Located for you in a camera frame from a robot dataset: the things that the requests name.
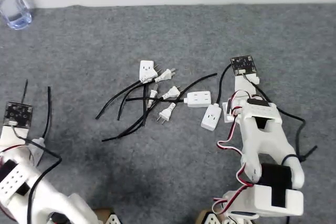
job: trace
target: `red and white wire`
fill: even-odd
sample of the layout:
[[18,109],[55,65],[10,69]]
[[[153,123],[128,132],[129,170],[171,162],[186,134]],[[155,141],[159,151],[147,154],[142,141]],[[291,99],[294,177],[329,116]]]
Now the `red and white wire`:
[[245,180],[239,178],[239,176],[244,172],[245,166],[246,166],[246,164],[243,164],[242,167],[237,171],[236,178],[241,184],[243,184],[245,186],[248,186],[248,187],[252,187],[253,186],[252,183],[246,182]]
[[239,92],[245,92],[245,93],[247,93],[248,97],[251,98],[251,95],[249,94],[249,92],[247,92],[246,90],[239,89],[236,92],[234,92],[233,95],[231,96],[231,99],[230,99],[230,107],[231,108],[232,108],[233,100],[236,98],[236,96]]
[[222,149],[222,150],[234,150],[235,152],[237,152],[240,156],[243,155],[243,153],[241,152],[240,149],[233,147],[233,146],[223,146],[221,144],[226,143],[226,141],[220,140],[217,142],[217,147]]
[[[227,209],[232,205],[232,203],[235,201],[235,199],[238,197],[238,195],[243,191],[245,190],[246,188],[248,188],[248,186],[241,186],[236,192],[235,194],[231,197],[231,199],[228,201],[227,199],[224,199],[224,198],[221,198],[221,199],[218,199],[218,198],[215,198],[215,199],[218,199],[217,201],[215,201],[211,207],[212,209],[212,212],[216,215],[221,215],[223,213],[225,213],[227,211]],[[218,204],[224,204],[226,203],[225,207],[222,208],[221,211],[217,212],[215,211],[215,207],[218,205]]]

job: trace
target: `white connector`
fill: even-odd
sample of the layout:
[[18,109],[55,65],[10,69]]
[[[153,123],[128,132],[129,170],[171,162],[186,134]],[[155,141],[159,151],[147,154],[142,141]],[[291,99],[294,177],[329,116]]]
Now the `white connector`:
[[150,82],[153,78],[158,76],[155,71],[154,61],[152,60],[141,60],[139,69],[139,80],[142,83]]
[[210,91],[191,92],[184,98],[184,103],[190,108],[206,108],[211,105]]
[[[158,84],[155,84],[154,85],[154,88],[151,90],[151,94],[150,94],[150,98],[155,98],[156,96],[157,96],[157,88],[159,87],[159,85]],[[147,104],[147,109],[149,109],[151,106],[152,106],[152,104],[153,104],[153,101],[154,100],[148,100],[148,104]]]
[[160,118],[163,119],[162,123],[165,121],[169,122],[170,116],[172,115],[172,111],[175,108],[176,104],[171,103],[167,109],[164,109],[159,113],[159,117],[156,119],[157,121],[160,120]]
[[204,114],[201,127],[210,131],[215,130],[221,113],[222,108],[219,107],[219,104],[210,104]]
[[[36,144],[41,145],[42,147],[46,147],[46,145],[44,144],[44,138],[42,137],[40,137],[39,139],[33,139],[32,141]],[[33,144],[28,144],[28,148],[32,152],[31,154],[34,158],[34,165],[37,166],[42,158],[43,150]]]
[[176,74],[175,70],[175,68],[166,69],[159,77],[155,78],[155,82],[170,80]]
[[172,98],[172,97],[178,97],[180,95],[180,91],[176,86],[173,86],[171,89],[169,89],[169,91],[164,94],[162,97],[163,100],[166,100],[168,98]]

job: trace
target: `gray carpet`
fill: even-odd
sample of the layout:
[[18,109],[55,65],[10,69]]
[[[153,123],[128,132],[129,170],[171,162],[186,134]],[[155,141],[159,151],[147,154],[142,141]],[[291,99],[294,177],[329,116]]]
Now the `gray carpet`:
[[[264,91],[288,112],[307,119],[301,150],[318,144],[303,164],[305,213],[292,223],[332,223],[336,198],[336,5],[228,5],[39,9],[32,25],[12,31],[0,25],[0,115],[6,101],[19,101],[29,79],[26,103],[34,106],[31,137],[39,137],[52,87],[53,123],[47,146],[62,164],[48,175],[65,194],[79,193],[93,207],[114,207],[124,224],[193,223],[198,212],[239,184],[239,157],[216,148],[227,137],[223,119],[214,132],[200,127],[204,108],[179,104],[170,122],[149,115],[145,128],[121,140],[101,143],[142,114],[129,102],[120,122],[120,99],[98,121],[95,116],[138,77],[139,61],[176,68],[173,80],[185,88],[199,77],[222,72],[232,56],[252,54]],[[194,91],[218,93],[219,77]],[[222,101],[234,88],[232,72]],[[133,96],[142,94],[142,90]],[[299,123],[283,116],[293,144]],[[239,131],[233,139],[241,147]],[[53,159],[43,156],[41,168]],[[284,223],[263,218],[259,223]],[[9,224],[5,216],[0,222]]]

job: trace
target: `electrical outlet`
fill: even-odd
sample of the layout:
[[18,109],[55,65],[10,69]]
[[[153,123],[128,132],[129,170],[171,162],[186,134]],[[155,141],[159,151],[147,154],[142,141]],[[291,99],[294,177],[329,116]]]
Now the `electrical outlet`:
[[215,130],[221,113],[222,108],[219,107],[219,104],[210,104],[204,114],[201,127],[210,131]]
[[110,215],[105,224],[121,224],[121,221],[118,219],[117,215]]
[[210,91],[190,92],[184,98],[184,103],[190,108],[206,108],[211,105]]
[[28,178],[28,172],[24,165],[18,164],[0,183],[0,201],[6,205],[7,201],[13,196]]
[[150,82],[153,78],[157,77],[158,73],[154,69],[154,61],[141,60],[139,69],[139,80],[142,83]]

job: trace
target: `wire bundle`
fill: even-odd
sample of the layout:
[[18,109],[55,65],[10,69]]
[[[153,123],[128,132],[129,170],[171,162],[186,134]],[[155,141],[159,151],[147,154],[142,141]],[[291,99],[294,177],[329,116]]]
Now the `wire bundle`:
[[[153,81],[149,82],[149,83],[146,83],[146,84],[140,84],[136,87],[132,87],[128,92],[127,94],[124,96],[124,99],[122,100],[122,104],[120,105],[119,107],[119,113],[118,113],[118,119],[120,118],[120,114],[121,114],[121,110],[122,110],[122,107],[123,107],[123,104],[126,102],[126,101],[135,101],[135,100],[143,100],[143,106],[144,106],[144,110],[143,110],[143,115],[138,118],[136,120],[135,123],[133,123],[130,127],[128,127],[126,130],[124,130],[123,132],[121,132],[120,134],[118,134],[117,136],[113,136],[113,137],[109,137],[109,138],[105,138],[102,140],[102,142],[107,142],[107,141],[110,141],[110,140],[115,140],[115,139],[119,139],[119,138],[122,138],[122,137],[125,137],[125,136],[128,136],[132,133],[134,133],[135,131],[137,131],[140,127],[143,126],[144,124],[144,120],[145,118],[149,115],[149,113],[151,111],[153,111],[153,109],[160,103],[160,102],[173,102],[175,104],[179,103],[179,102],[183,102],[183,100],[181,100],[181,97],[185,94],[185,92],[187,90],[189,90],[191,87],[193,87],[194,85],[196,85],[197,83],[207,79],[207,78],[210,78],[210,77],[213,77],[213,76],[216,76],[217,73],[213,73],[213,74],[209,74],[207,76],[204,76],[204,77],[201,77],[199,78],[198,80],[194,81],[193,83],[191,83],[187,88],[185,88],[183,91],[181,91],[180,95],[176,98],[176,99],[167,99],[167,100],[163,100],[162,98],[148,98],[146,97],[146,94],[144,92],[143,94],[143,97],[142,98],[131,98],[131,99],[127,99],[127,96],[130,94],[130,92],[132,92],[134,89],[136,88],[139,88],[139,87],[145,87],[147,86],[148,84],[151,84],[153,83]],[[154,100],[152,106],[149,108],[149,109],[145,109],[145,101],[148,100],[148,99],[152,99]]]
[[[239,91],[241,91],[241,90],[236,91],[236,92],[231,96],[231,101],[234,100],[236,94],[237,94]],[[241,109],[241,107],[240,107],[240,106],[236,106],[236,107],[234,107],[234,108],[231,110],[231,115],[234,116],[234,121],[233,121],[233,123],[232,123],[232,125],[231,125],[229,135],[228,135],[228,137],[227,137],[227,140],[220,140],[220,141],[218,141],[218,142],[217,142],[217,147],[220,148],[220,149],[222,149],[222,150],[233,150],[233,151],[235,151],[236,153],[238,153],[240,156],[242,156],[243,153],[242,153],[241,150],[239,150],[238,148],[233,147],[233,146],[225,146],[225,145],[222,145],[222,144],[224,144],[224,143],[228,143],[228,142],[230,142],[230,141],[232,140],[233,133],[234,133],[234,130],[235,130],[235,127],[236,127],[236,123],[237,123],[237,122],[236,122],[236,121],[237,121],[237,116],[238,116],[235,112],[236,112],[236,110],[238,110],[238,109]],[[216,214],[216,215],[221,215],[221,214],[225,213],[225,212],[227,211],[227,209],[232,205],[232,203],[235,201],[235,199],[238,197],[238,195],[239,195],[243,190],[245,190],[245,189],[248,188],[248,187],[252,187],[252,186],[253,186],[252,183],[247,182],[247,181],[245,181],[245,180],[243,180],[243,179],[240,178],[240,175],[242,175],[242,173],[244,172],[245,166],[246,166],[246,164],[244,163],[244,164],[241,166],[241,168],[240,168],[240,169],[237,171],[237,173],[236,173],[236,179],[238,180],[238,182],[240,182],[240,183],[242,184],[242,186],[235,192],[235,194],[233,195],[233,197],[232,197],[230,200],[228,200],[228,199],[224,199],[224,198],[214,198],[214,199],[213,199],[213,200],[214,200],[214,203],[213,203],[213,205],[212,205],[212,211],[213,211],[214,214]],[[218,211],[218,212],[217,212],[217,211],[215,210],[215,207],[216,207],[217,205],[219,205],[219,204],[222,205],[222,209],[221,209],[221,211]]]

